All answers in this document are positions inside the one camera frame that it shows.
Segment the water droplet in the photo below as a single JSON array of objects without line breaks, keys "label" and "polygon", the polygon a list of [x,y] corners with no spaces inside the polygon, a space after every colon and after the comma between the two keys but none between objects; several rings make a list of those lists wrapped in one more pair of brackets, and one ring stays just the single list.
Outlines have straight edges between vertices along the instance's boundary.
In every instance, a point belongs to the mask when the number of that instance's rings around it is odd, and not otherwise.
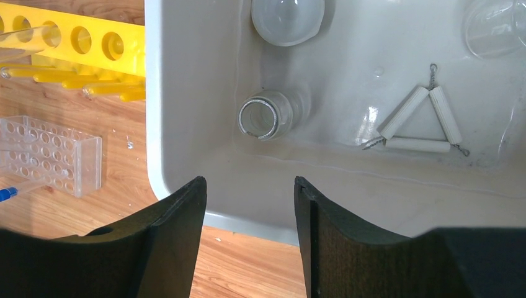
[{"label": "water droplet", "polygon": [[384,72],[385,72],[385,70],[381,66],[378,66],[378,67],[375,68],[375,76],[377,78],[381,77]]}]

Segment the blue cap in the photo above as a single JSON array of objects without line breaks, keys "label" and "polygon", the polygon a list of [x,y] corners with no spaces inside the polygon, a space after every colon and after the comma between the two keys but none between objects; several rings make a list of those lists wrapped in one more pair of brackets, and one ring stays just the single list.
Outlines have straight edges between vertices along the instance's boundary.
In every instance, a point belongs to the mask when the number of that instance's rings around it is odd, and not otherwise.
[{"label": "blue cap", "polygon": [[8,200],[18,194],[18,189],[14,187],[8,187],[0,190],[0,202]]}]

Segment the wood grain surface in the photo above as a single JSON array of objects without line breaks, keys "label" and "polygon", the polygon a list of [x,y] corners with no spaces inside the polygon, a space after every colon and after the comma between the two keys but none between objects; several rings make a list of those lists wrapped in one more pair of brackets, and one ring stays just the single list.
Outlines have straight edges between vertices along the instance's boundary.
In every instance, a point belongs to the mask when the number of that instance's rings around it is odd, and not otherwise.
[{"label": "wood grain surface", "polygon": [[[144,24],[143,0],[3,2],[85,16],[124,12],[129,22]],[[13,115],[101,136],[102,189],[81,199],[49,187],[22,194],[0,204],[0,226],[43,238],[84,235],[156,202],[146,173],[145,102],[88,99],[54,84],[0,79],[0,117]],[[1,187],[13,182],[0,178]],[[203,228],[191,297],[304,296],[297,247]]]}]

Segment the white ceramic tube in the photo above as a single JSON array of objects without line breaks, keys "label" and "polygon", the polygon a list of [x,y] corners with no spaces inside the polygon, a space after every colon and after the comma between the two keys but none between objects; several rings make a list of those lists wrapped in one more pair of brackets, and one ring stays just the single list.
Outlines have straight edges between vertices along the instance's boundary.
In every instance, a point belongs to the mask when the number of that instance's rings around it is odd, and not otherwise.
[{"label": "white ceramic tube", "polygon": [[413,93],[411,93],[409,99],[402,106],[402,108],[396,112],[394,117],[381,130],[380,135],[387,140],[391,140],[395,133],[400,129],[400,126],[402,126],[404,122],[407,121],[409,116],[411,116],[414,110],[420,106],[420,103],[422,103],[427,95],[429,95],[429,91],[424,87],[418,86],[413,91]]},{"label": "white ceramic tube", "polygon": [[449,107],[449,103],[442,87],[438,86],[431,90],[429,97],[431,97],[431,102],[435,107],[435,111],[439,117],[440,124],[442,125],[447,140],[453,145],[462,142],[460,129],[458,129],[457,122],[455,121],[455,117]]},{"label": "white ceramic tube", "polygon": [[392,138],[385,141],[386,148],[411,151],[448,153],[451,149],[449,142],[418,140],[415,138]]}]

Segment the jar mouth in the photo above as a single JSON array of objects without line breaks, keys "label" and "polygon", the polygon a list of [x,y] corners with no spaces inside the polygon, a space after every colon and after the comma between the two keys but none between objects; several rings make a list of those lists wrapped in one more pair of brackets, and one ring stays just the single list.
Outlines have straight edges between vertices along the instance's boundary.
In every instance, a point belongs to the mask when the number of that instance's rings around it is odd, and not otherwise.
[{"label": "jar mouth", "polygon": [[278,122],[276,108],[263,97],[247,100],[239,110],[239,129],[243,134],[256,137],[258,140],[270,139],[278,130]]}]

